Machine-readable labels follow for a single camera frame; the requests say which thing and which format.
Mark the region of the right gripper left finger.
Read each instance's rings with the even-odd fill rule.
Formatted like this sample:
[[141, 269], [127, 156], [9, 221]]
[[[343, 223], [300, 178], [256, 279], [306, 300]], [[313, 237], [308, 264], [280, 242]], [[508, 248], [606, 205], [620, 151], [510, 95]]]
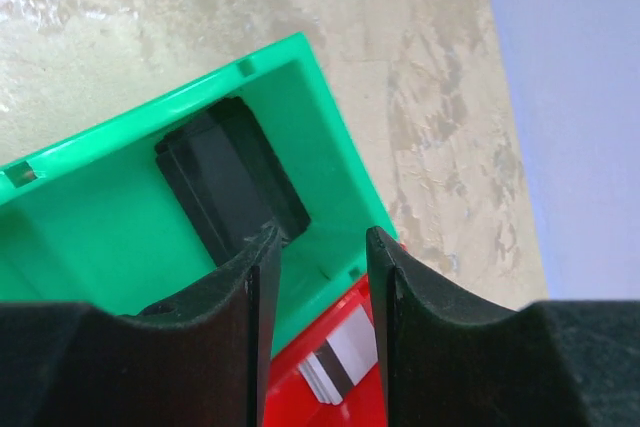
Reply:
[[135, 316], [86, 302], [1, 306], [5, 426], [259, 426], [281, 274], [268, 225]]

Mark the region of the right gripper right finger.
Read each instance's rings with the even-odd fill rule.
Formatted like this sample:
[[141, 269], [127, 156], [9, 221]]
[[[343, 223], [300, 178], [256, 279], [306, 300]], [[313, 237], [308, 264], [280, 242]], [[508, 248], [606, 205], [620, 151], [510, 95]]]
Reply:
[[635, 426], [639, 305], [537, 301], [510, 310], [366, 233], [391, 426]]

